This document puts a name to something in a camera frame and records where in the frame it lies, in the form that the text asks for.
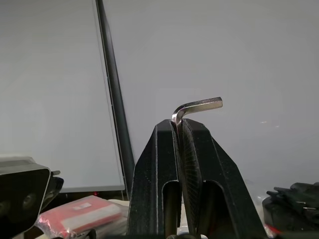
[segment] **white wall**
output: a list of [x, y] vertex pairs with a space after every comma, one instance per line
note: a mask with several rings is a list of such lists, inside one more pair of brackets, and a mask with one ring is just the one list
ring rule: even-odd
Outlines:
[[68, 192], [124, 188], [94, 3], [0, 1], [0, 153], [60, 170]]
[[319, 181], [319, 1], [105, 0], [135, 160], [183, 103], [272, 189]]

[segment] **black object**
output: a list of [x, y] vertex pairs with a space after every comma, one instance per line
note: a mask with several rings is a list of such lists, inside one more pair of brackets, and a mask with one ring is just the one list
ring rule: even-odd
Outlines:
[[263, 201], [266, 224], [281, 232], [319, 231], [318, 183], [274, 189], [277, 192], [267, 192], [270, 197]]
[[0, 175], [0, 238], [14, 237], [36, 221], [50, 171], [46, 168]]
[[128, 198], [130, 198], [135, 163], [131, 148], [128, 126], [125, 118], [125, 111], [123, 106], [118, 71], [116, 67], [111, 32], [106, 19], [103, 0], [96, 0], [96, 6], [102, 36], [105, 67], [108, 75], [107, 84], [110, 90], [112, 112], [121, 158], [121, 165], [124, 174], [124, 182]]
[[171, 121], [155, 126], [135, 167], [127, 234], [176, 234], [185, 183], [196, 237], [267, 238], [236, 164], [203, 124], [183, 119], [182, 125], [183, 162]]

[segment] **red package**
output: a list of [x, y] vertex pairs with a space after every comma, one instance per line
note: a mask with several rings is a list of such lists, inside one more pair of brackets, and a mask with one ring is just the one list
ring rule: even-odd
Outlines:
[[66, 239], [121, 216], [121, 209], [115, 204], [89, 196], [42, 213], [35, 225], [51, 238]]

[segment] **black vertical frame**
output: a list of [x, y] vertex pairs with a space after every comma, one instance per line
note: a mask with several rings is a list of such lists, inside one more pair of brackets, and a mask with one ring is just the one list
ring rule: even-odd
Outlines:
[[114, 125], [116, 130], [122, 170], [124, 174], [124, 183], [127, 190], [128, 198], [130, 199], [135, 163], [131, 148], [128, 126], [125, 118], [125, 111], [113, 50], [111, 31], [106, 19], [103, 0], [96, 0], [96, 6], [102, 37], [105, 67], [108, 75], [108, 85], [111, 96]]

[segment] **whiteboard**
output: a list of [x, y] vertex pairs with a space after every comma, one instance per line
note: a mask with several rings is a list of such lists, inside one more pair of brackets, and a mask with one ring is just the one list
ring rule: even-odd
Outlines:
[[319, 180], [319, 1], [105, 0], [135, 160], [181, 104], [256, 187]]
[[124, 189], [100, 38], [95, 1], [0, 1], [0, 153], [63, 192]]

